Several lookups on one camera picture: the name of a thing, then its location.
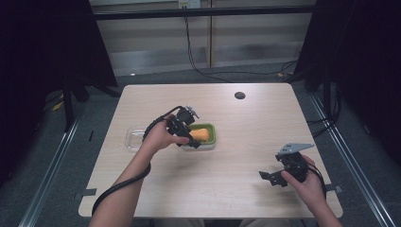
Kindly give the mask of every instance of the wooden table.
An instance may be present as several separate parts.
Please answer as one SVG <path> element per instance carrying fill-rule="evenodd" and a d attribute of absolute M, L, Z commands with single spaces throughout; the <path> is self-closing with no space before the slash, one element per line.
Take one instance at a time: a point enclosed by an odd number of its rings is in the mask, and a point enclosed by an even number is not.
<path fill-rule="evenodd" d="M 236 92 L 246 95 L 235 98 Z M 176 106 L 192 106 L 197 123 L 211 123 L 217 142 L 211 150 L 160 150 L 146 177 L 135 216 L 142 218 L 313 218 L 291 186 L 271 186 L 258 171 L 283 169 L 274 155 L 288 142 L 313 137 L 290 85 L 284 83 L 130 85 L 115 110 L 79 207 L 90 217 L 97 197 L 120 175 L 134 153 L 124 146 L 127 129 L 148 125 Z M 330 183 L 316 147 L 302 151 Z M 337 217 L 335 192 L 327 200 Z"/>

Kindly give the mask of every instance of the wrist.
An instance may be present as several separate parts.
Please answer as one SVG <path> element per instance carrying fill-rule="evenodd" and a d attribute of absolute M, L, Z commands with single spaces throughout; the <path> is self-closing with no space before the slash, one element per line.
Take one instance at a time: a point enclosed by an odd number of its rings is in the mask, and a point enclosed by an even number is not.
<path fill-rule="evenodd" d="M 141 148 L 138 149 L 135 156 L 139 156 L 141 159 L 145 159 L 143 161 L 150 161 L 157 151 L 157 148 L 153 148 L 152 145 L 144 143 L 142 144 Z"/>
<path fill-rule="evenodd" d="M 325 213 L 327 210 L 331 210 L 326 201 L 315 202 L 308 205 L 307 208 L 313 215 Z"/>

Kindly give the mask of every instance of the wall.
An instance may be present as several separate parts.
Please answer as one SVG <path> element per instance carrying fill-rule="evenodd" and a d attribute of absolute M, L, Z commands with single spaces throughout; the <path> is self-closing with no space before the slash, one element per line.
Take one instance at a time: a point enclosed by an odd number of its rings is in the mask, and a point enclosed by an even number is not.
<path fill-rule="evenodd" d="M 200 2 L 202 8 L 315 4 L 315 0 Z M 92 0 L 91 4 L 94 12 L 178 7 L 178 1 L 166 0 L 116 0 L 112 4 L 105 0 Z M 195 62 L 202 68 L 297 59 L 310 17 L 310 13 L 304 13 L 188 18 Z M 184 18 L 98 21 L 98 26 L 117 76 L 128 75 L 130 72 L 149 73 L 190 68 Z"/>

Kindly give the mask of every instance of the left hand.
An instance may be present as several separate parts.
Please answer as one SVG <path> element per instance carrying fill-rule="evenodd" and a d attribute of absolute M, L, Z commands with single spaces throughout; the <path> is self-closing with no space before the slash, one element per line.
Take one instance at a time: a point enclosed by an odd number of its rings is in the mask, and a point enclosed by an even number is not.
<path fill-rule="evenodd" d="M 165 119 L 172 117 L 173 114 L 168 115 Z M 166 121 L 157 123 L 153 129 L 150 130 L 148 136 L 145 138 L 142 147 L 147 147 L 155 154 L 158 150 L 167 148 L 170 144 L 187 144 L 189 138 L 176 136 L 168 133 Z"/>

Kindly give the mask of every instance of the green bowl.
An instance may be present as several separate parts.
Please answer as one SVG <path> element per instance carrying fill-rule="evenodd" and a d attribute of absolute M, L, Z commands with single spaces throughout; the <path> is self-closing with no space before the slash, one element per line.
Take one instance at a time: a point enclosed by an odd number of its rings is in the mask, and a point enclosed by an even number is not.
<path fill-rule="evenodd" d="M 216 132 L 215 127 L 212 124 L 204 123 L 204 124 L 192 124 L 188 126 L 191 130 L 200 130 L 207 129 L 209 132 L 209 139 L 206 141 L 200 141 L 201 145 L 213 145 L 216 143 Z"/>

